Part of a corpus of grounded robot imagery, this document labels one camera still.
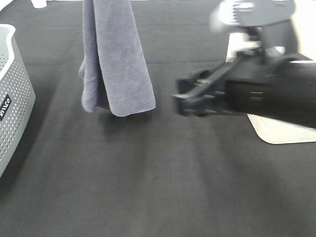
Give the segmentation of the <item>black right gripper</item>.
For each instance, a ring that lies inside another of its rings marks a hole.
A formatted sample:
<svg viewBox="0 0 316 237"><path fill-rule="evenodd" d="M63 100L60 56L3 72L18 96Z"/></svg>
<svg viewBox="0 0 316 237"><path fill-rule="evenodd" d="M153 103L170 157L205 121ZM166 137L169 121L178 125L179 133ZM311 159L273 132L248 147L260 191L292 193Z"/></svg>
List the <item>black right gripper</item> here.
<svg viewBox="0 0 316 237"><path fill-rule="evenodd" d="M176 80L177 92L188 93L207 84L206 91L214 93L224 75L221 70L197 70ZM315 61L293 55L263 64L259 57L249 57L231 69L225 80L224 100L217 95L175 94L175 112L186 117L206 117L232 116L237 111L315 128Z"/></svg>

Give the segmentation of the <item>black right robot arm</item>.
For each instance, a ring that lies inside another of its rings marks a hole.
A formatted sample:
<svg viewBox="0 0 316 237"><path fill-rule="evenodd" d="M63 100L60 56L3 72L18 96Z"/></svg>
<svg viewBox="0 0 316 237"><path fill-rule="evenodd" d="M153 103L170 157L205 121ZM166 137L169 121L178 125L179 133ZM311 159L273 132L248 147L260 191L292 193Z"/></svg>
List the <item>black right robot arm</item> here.
<svg viewBox="0 0 316 237"><path fill-rule="evenodd" d="M175 111L182 116L252 114L316 126L316 63L298 51L290 20L246 27L259 45L231 62L177 80Z"/></svg>

